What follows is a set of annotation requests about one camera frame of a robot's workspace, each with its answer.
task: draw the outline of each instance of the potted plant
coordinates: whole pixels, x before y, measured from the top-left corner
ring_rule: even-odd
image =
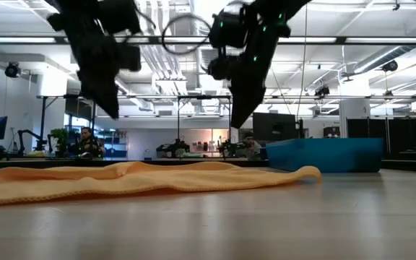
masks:
[[[66,157],[67,153],[67,139],[69,138],[69,132],[65,129],[52,129],[51,136],[57,139],[56,144],[56,157]]]

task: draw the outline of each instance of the yellow towel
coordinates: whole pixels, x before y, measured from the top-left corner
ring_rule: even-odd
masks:
[[[94,199],[155,190],[228,191],[290,183],[305,177],[321,180],[315,167],[294,173],[270,173],[223,162],[159,166],[120,162],[104,168],[60,167],[0,169],[0,204],[67,198]]]

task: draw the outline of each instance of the table surface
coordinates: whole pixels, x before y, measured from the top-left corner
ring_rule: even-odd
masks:
[[[0,207],[0,259],[416,260],[416,173]]]

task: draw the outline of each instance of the blue plastic tub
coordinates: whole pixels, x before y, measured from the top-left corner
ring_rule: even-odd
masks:
[[[380,170],[383,139],[292,139],[266,146],[269,167],[295,171],[307,165],[322,173],[375,173]]]

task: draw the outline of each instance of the person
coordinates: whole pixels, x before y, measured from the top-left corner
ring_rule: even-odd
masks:
[[[245,155],[248,160],[255,160],[255,155],[261,151],[261,145],[254,140],[252,132],[245,133],[244,138],[243,143],[246,145]]]
[[[99,152],[99,155],[102,156],[105,154],[103,145],[100,145],[96,139],[92,138],[92,130],[90,127],[81,128],[81,142],[79,145],[83,152],[90,152],[92,154]]]

